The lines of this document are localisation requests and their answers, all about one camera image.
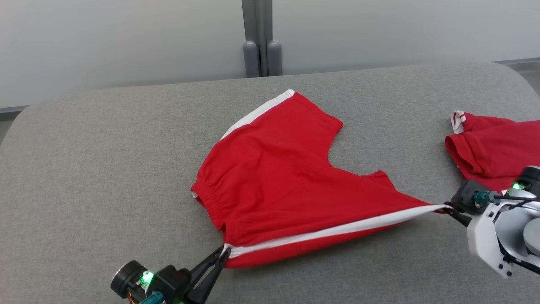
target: hem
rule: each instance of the hem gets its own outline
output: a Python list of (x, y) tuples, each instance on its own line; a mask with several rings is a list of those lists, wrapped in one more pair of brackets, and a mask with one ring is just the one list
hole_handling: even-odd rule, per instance
[(206, 208), (210, 220), (212, 221), (216, 229), (223, 230), (225, 222), (223, 221), (223, 217), (221, 216), (219, 206), (214, 200), (214, 195), (212, 194), (212, 191), (199, 181), (195, 182), (195, 184), (191, 187), (191, 191), (197, 193), (197, 201)]
[(468, 179), (477, 172), (478, 164), (469, 142), (462, 136), (460, 134), (447, 136), (444, 145), (463, 176)]
[(488, 168), (489, 162), (485, 158), (485, 153), (482, 153), (483, 148), (480, 143), (476, 141), (476, 138), (472, 134), (469, 134), (469, 136), (465, 137), (464, 139), (469, 144), (470, 153), (475, 160), (475, 166), (472, 167), (472, 173), (482, 175), (486, 178), (491, 178), (490, 176), (487, 176), (486, 173), (493, 171), (491, 168)]

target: cable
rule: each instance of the cable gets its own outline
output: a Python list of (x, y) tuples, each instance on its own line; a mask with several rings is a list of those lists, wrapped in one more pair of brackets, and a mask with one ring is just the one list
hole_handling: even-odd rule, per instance
[(521, 206), (525, 205), (526, 203), (540, 202), (540, 199), (537, 199), (537, 198), (521, 197), (521, 196), (495, 195), (495, 196), (493, 196), (493, 198), (500, 199), (500, 200), (523, 201), (523, 202), (520, 202), (520, 203), (517, 203), (517, 204), (514, 204), (514, 205), (508, 207), (508, 210), (512, 210), (514, 208), (521, 207)]
[(503, 195), (494, 195), (494, 199), (500, 200), (510, 200), (510, 201), (528, 201), (528, 202), (540, 202), (538, 197), (521, 197), (521, 196), (503, 196)]
[(127, 292), (127, 299), (129, 300), (130, 304), (134, 304), (133, 300), (131, 300), (131, 293)]

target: gray table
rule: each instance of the gray table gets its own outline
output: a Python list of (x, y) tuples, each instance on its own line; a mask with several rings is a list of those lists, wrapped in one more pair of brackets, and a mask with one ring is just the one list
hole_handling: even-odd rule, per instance
[[(116, 88), (33, 105), (0, 147), (3, 302), (122, 303), (109, 283), (125, 262), (195, 266), (221, 245), (189, 191), (199, 166), (230, 125), (289, 88), (345, 124), (333, 165), (383, 169), (398, 190), (432, 203), (461, 179), (443, 145), (452, 110), (540, 118), (527, 82), (491, 63)], [(459, 223), (429, 214), (225, 270), (209, 303), (526, 303), (538, 302), (539, 280), (525, 269), (502, 279), (469, 256)]]

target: white panel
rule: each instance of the white panel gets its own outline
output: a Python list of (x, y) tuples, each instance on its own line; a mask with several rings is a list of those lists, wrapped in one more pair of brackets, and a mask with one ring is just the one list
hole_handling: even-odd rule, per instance
[(283, 74), (540, 57), (538, 0), (274, 0)]
[(245, 76), (240, 0), (3, 0), (0, 108)]

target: white stripe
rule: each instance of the white stripe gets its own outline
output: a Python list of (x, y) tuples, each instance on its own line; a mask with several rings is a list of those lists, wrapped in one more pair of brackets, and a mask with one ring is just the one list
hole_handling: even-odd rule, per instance
[(293, 97), (294, 91), (293, 90), (286, 90), (285, 93), (279, 95), (276, 98), (273, 98), (264, 104), (262, 104), (260, 107), (253, 110), (251, 113), (246, 115), (244, 118), (237, 121), (232, 127), (230, 127), (227, 132), (221, 137), (221, 139), (225, 138), (225, 136), (229, 135), (232, 131), (242, 127), (243, 125), (247, 125), (252, 123), (257, 117), (264, 114), (266, 111), (272, 109), (276, 105), (282, 103), (283, 101), (287, 100), (290, 97)]
[(283, 245), (288, 245), (288, 244), (298, 243), (298, 242), (303, 242), (303, 241), (308, 241), (308, 240), (320, 239), (322, 237), (328, 237), (328, 236), (340, 235), (340, 234), (345, 234), (345, 233), (360, 232), (364, 230), (386, 227), (386, 226), (402, 223), (408, 220), (412, 220), (415, 217), (418, 217), (420, 215), (431, 213), (433, 211), (443, 209), (443, 208), (450, 208), (450, 207), (448, 205), (443, 205), (443, 204), (415, 207), (415, 208), (405, 209), (405, 210), (388, 213), (388, 214), (384, 214), (380, 216), (371, 217), (369, 219), (356, 221), (349, 224), (344, 224), (344, 225), (340, 225), (340, 226), (336, 226), (336, 227), (332, 227), (328, 229), (323, 229), (317, 232), (310, 232), (310, 233), (304, 233), (304, 234), (299, 234), (299, 235), (281, 237), (279, 239), (270, 240), (270, 241), (262, 242), (262, 243), (259, 243), (253, 246), (247, 246), (247, 247), (235, 247), (231, 244), (225, 244), (223, 248), (223, 252), (227, 248), (230, 248), (231, 254), (229, 255), (229, 259), (233, 259), (242, 254), (255, 252), (255, 251), (259, 251), (263, 249), (269, 249), (269, 248), (279, 247)]
[(463, 132), (463, 124), (467, 118), (464, 115), (465, 113), (463, 111), (454, 111), (452, 113), (451, 123), (452, 123), (452, 129), (454, 130), (454, 134), (459, 134)]

